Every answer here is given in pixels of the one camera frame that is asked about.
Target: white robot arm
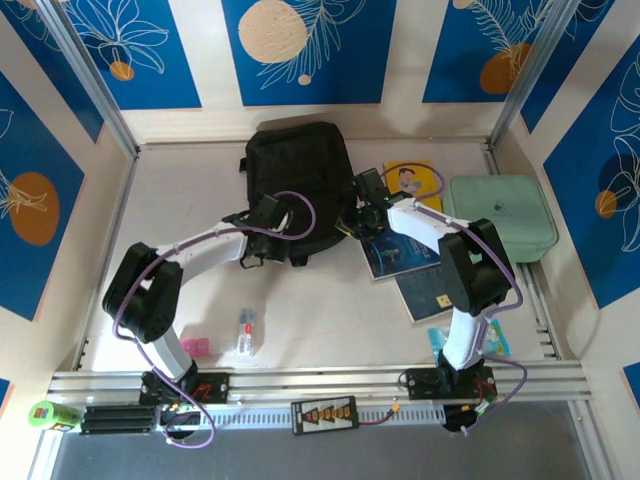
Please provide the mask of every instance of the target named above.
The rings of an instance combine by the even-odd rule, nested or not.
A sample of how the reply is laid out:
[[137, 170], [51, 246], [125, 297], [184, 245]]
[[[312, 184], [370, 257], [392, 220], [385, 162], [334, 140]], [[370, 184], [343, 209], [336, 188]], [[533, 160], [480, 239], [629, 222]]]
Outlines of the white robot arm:
[[[446, 398], [453, 398], [452, 395], [456, 394], [453, 387], [468, 383], [478, 368], [482, 368], [476, 345], [483, 331], [483, 313], [502, 302], [510, 289], [508, 280], [492, 261], [482, 258], [472, 263], [469, 254], [482, 252], [460, 228], [474, 230], [508, 264], [495, 227], [486, 220], [469, 223], [447, 217], [402, 194], [392, 196], [382, 185], [375, 169], [356, 176], [354, 186], [363, 203], [356, 209], [343, 212], [336, 225], [338, 229], [355, 238], [371, 238], [391, 229], [416, 239], [440, 254], [445, 290], [454, 308], [449, 338], [438, 359], [438, 368], [441, 369], [438, 375], [444, 375], [442, 382], [447, 384]], [[282, 228], [288, 215], [286, 204], [283, 206], [282, 201], [273, 197], [265, 199], [266, 210], [260, 210], [259, 205], [256, 210], [260, 210], [260, 215], [253, 217], [261, 224], [255, 224], [252, 220], [252, 212], [248, 217], [230, 216], [213, 229], [220, 234], [196, 241], [203, 236], [199, 234], [180, 242], [181, 248], [171, 258], [172, 261], [167, 259], [160, 263], [147, 278], [148, 283], [138, 288], [131, 302], [126, 305], [121, 325], [134, 334], [155, 366], [173, 381], [184, 382], [191, 373], [197, 371], [195, 362], [183, 350], [172, 328], [180, 287], [222, 263], [242, 261], [248, 256], [275, 261], [286, 258], [286, 241], [245, 231], [228, 232], [242, 225], [263, 229]], [[142, 271], [164, 252], [175, 249], [176, 245], [157, 249], [142, 243], [132, 246], [107, 290], [103, 308], [115, 318], [124, 303], [126, 292]]]
[[[426, 216], [418, 211], [413, 198], [406, 198], [394, 204], [387, 211], [389, 226], [394, 232], [414, 238], [439, 254], [438, 241], [446, 234], [458, 233], [456, 228], [450, 226], [451, 223], [455, 221], [457, 224], [468, 227], [469, 222], [449, 217], [435, 210], [434, 212], [448, 222], [441, 222]], [[454, 369], [463, 370], [480, 360], [480, 354], [474, 346], [484, 321], [484, 310], [477, 315], [472, 315], [468, 312], [462, 312], [456, 307], [453, 308], [451, 330], [443, 348], [443, 355]]]

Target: wall poster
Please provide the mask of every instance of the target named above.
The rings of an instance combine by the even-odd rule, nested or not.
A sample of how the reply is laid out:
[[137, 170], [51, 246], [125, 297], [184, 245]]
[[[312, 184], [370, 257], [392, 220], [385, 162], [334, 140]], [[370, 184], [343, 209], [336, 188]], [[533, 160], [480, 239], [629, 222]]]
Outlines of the wall poster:
[[34, 319], [83, 179], [0, 74], [0, 307]]
[[[582, 51], [611, 3], [583, 0], [565, 35], [575, 38], [572, 51]], [[450, 0], [423, 102], [502, 102], [553, 5], [554, 0]], [[567, 59], [556, 57], [562, 68], [547, 73], [554, 82], [566, 78], [567, 68]]]
[[582, 0], [520, 113], [533, 132], [615, 0]]
[[223, 0], [244, 106], [380, 103], [396, 0]]
[[104, 124], [102, 115], [40, 18], [33, 0], [0, 0], [0, 11], [95, 143]]
[[544, 168], [598, 306], [640, 287], [640, 38]]
[[64, 8], [122, 110], [201, 107], [168, 0]]

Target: black battery pack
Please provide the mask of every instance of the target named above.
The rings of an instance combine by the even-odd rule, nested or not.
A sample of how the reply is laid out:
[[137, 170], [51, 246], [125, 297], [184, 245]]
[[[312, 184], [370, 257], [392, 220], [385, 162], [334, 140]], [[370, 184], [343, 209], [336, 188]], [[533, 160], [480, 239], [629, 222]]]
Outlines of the black battery pack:
[[356, 397], [323, 398], [291, 404], [294, 435], [358, 428]]

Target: black backpack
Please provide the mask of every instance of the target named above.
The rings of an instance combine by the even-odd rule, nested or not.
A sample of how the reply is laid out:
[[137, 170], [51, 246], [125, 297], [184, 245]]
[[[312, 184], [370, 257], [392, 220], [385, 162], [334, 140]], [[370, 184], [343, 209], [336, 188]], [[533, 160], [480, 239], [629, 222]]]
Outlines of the black backpack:
[[[302, 240], [291, 242], [294, 267], [307, 264], [309, 255], [326, 250], [344, 238], [335, 227], [346, 205], [356, 204], [351, 191], [353, 171], [338, 127], [317, 122], [282, 130], [257, 132], [246, 146], [240, 171], [247, 172], [247, 195], [254, 208], [263, 195], [293, 190], [309, 199], [316, 210], [316, 226]], [[304, 232], [311, 221], [299, 199], [287, 197], [293, 212], [286, 232]]]

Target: mint green case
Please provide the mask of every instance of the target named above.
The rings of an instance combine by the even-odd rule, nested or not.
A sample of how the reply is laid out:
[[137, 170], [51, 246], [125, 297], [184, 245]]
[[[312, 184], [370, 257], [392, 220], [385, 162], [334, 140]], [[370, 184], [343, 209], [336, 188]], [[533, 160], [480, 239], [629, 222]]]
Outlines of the mint green case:
[[540, 186], [524, 175], [478, 175], [451, 180], [444, 213], [491, 220], [512, 262], [536, 262], [558, 241]]

